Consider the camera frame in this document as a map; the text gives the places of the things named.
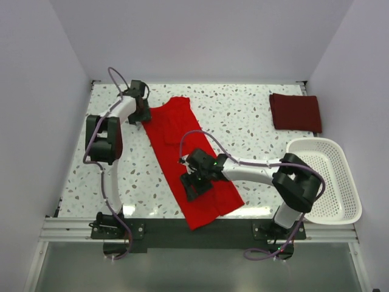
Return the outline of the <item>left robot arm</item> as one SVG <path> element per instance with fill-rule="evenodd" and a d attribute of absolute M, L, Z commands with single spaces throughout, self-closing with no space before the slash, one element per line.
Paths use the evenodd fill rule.
<path fill-rule="evenodd" d="M 100 190 L 106 208 L 105 212 L 98 213 L 98 226 L 94 230 L 105 231 L 111 238 L 123 236 L 133 239 L 130 228 L 124 222 L 118 186 L 119 159 L 123 153 L 122 125 L 151 120 L 149 96 L 150 88 L 145 82 L 131 80 L 106 111 L 86 118 L 83 163 L 99 168 Z"/>

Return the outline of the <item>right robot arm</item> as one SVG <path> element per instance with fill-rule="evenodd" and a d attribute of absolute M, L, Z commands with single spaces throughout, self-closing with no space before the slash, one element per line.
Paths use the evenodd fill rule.
<path fill-rule="evenodd" d="M 197 148 L 179 158 L 179 163 L 186 167 L 180 181 L 188 201 L 208 192 L 218 181 L 249 181 L 275 188 L 283 202 L 267 232 L 279 239 L 286 238 L 297 221 L 311 212 L 326 189 L 323 177 L 292 153 L 279 160 L 260 161 L 234 158 L 226 153 L 214 158 Z"/>

